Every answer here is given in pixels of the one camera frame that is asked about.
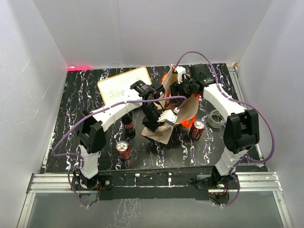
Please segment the beige canvas bag orange handles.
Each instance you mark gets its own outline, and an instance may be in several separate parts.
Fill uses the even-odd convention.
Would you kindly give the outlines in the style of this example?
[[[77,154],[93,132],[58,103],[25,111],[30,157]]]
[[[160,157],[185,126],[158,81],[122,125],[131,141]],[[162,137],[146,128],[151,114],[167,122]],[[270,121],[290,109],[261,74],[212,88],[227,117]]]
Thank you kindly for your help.
[[[190,76],[186,74],[184,67],[178,66],[174,68],[171,66],[169,72],[165,74],[161,80],[161,84],[165,90],[164,95],[161,97],[164,97],[165,100],[160,101],[160,103],[156,105],[158,110],[163,107],[161,116],[156,120],[156,123],[162,124],[162,126],[158,126],[155,131],[146,126],[142,131],[142,136],[167,144],[174,127],[179,124],[186,129],[191,127],[198,112],[200,95],[192,94],[187,100],[183,98],[172,98],[173,96],[182,95],[177,92],[173,86],[180,86],[182,82],[186,82],[188,79],[190,79]]]

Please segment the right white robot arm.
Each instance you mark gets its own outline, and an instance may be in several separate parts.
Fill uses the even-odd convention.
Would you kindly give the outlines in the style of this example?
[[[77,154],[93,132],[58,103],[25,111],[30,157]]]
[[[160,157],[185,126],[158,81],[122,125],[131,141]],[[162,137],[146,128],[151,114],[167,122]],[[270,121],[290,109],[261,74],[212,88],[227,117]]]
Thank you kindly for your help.
[[[259,142],[258,113],[248,110],[222,90],[216,75],[208,77],[202,72],[203,65],[189,67],[190,74],[181,66],[172,68],[177,81],[171,85],[171,95],[190,97],[200,94],[209,101],[225,120],[224,151],[214,165],[209,177],[201,180],[206,185],[223,188],[235,179],[236,166],[247,151]]]

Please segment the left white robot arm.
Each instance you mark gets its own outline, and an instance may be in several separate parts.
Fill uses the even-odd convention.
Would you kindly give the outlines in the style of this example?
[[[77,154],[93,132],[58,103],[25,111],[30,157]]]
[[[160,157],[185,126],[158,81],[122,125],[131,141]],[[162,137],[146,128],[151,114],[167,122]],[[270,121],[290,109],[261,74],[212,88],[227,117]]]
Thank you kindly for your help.
[[[119,105],[106,105],[91,113],[82,112],[83,117],[88,116],[88,118],[79,125],[76,134],[82,156],[81,169],[73,171],[74,178],[81,187],[92,190],[97,186],[98,153],[106,144],[105,132],[117,120],[122,119],[125,121],[124,125],[129,125],[132,121],[127,122],[126,115],[136,108],[141,108],[145,115],[142,123],[150,131],[155,132],[164,125],[164,122],[159,121],[163,110],[156,106],[160,102],[151,102],[151,100],[161,98],[164,95],[165,89],[161,83],[147,85],[139,80],[116,100]]]

